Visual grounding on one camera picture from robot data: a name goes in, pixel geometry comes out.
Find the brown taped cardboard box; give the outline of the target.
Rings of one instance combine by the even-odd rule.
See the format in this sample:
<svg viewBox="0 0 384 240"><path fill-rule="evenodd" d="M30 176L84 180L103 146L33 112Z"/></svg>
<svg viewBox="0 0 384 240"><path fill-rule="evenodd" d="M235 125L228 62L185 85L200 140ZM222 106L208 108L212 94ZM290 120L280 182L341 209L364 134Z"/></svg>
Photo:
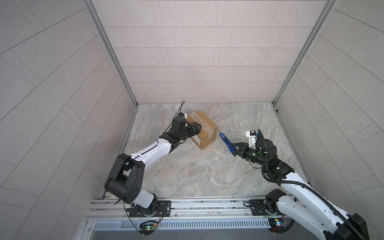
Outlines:
<svg viewBox="0 0 384 240"><path fill-rule="evenodd" d="M198 123L202 126L201 132L192 137L192 141L201 149L207 148L216 140L217 125L202 111L196 111L187 118L189 123Z"/></svg>

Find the blue utility knife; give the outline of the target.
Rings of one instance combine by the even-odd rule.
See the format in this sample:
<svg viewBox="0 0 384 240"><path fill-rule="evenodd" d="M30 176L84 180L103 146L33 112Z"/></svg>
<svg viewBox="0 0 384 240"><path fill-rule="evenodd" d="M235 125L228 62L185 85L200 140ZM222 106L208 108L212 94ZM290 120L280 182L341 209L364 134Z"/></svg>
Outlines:
<svg viewBox="0 0 384 240"><path fill-rule="evenodd" d="M220 138L223 140L223 142L226 144L226 146L228 147L229 151L231 152L231 154L233 156L236 156L237 155L237 149L236 147L234 146L234 144L227 138L227 136L222 133L218 128L216 128L216 132L219 134Z"/></svg>

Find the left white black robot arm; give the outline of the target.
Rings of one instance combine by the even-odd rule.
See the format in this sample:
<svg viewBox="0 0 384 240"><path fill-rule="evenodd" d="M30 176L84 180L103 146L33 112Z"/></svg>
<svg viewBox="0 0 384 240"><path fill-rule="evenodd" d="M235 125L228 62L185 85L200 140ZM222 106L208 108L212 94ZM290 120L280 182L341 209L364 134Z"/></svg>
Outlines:
<svg viewBox="0 0 384 240"><path fill-rule="evenodd" d="M189 123L184 116L173 118L170 130L145 149L131 154L120 154L104 185L106 192L127 204L134 204L146 211L147 215L155 213L157 196L142 188L147 167L175 150L182 141L201 132L202 125Z"/></svg>

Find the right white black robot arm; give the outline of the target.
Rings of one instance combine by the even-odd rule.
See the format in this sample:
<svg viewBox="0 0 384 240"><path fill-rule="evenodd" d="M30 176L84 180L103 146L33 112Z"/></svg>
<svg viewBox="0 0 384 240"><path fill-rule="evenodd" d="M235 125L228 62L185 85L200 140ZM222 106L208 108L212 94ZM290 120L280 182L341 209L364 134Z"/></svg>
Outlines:
<svg viewBox="0 0 384 240"><path fill-rule="evenodd" d="M256 148L247 143L225 141L234 156L261 165L263 178L282 187L266 195L269 214L282 213L320 240L368 240L367 222L357 213L348 214L309 186L288 164L278 158L268 139L258 139Z"/></svg>

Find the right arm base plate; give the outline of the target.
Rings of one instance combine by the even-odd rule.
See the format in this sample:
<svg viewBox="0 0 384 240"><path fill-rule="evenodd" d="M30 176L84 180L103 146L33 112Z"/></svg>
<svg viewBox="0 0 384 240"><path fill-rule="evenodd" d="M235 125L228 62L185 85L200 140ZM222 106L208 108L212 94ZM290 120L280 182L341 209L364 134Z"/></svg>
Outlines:
<svg viewBox="0 0 384 240"><path fill-rule="evenodd" d="M243 203L244 207L249 208L253 216L283 216L278 210L268 210L266 200L249 200Z"/></svg>

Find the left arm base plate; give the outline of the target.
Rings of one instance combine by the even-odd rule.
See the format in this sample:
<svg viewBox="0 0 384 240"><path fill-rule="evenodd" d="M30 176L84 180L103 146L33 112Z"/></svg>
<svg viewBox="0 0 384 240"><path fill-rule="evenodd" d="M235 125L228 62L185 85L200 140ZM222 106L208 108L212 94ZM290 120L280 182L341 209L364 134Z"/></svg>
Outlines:
<svg viewBox="0 0 384 240"><path fill-rule="evenodd" d="M150 205L148 208L132 204L129 217L131 218L155 218L169 217L171 211L171 201L157 201L155 205Z"/></svg>

